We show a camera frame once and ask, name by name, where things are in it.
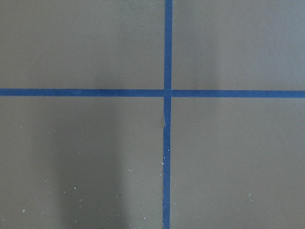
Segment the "blue tape line horizontal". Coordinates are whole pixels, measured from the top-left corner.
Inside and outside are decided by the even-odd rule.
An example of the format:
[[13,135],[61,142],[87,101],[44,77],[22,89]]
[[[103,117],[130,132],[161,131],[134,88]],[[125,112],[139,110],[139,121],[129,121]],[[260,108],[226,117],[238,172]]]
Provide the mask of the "blue tape line horizontal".
[[304,98],[304,91],[287,90],[165,90],[153,89],[22,89],[1,88],[1,96],[50,97],[171,97],[180,98]]

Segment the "blue tape line vertical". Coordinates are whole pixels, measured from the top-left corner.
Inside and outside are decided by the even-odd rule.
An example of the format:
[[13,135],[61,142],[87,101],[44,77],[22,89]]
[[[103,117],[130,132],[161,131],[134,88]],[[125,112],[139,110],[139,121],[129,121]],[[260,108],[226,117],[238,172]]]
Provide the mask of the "blue tape line vertical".
[[163,228],[170,228],[171,208],[171,104],[172,104],[172,22],[173,2],[164,5],[164,78],[163,78]]

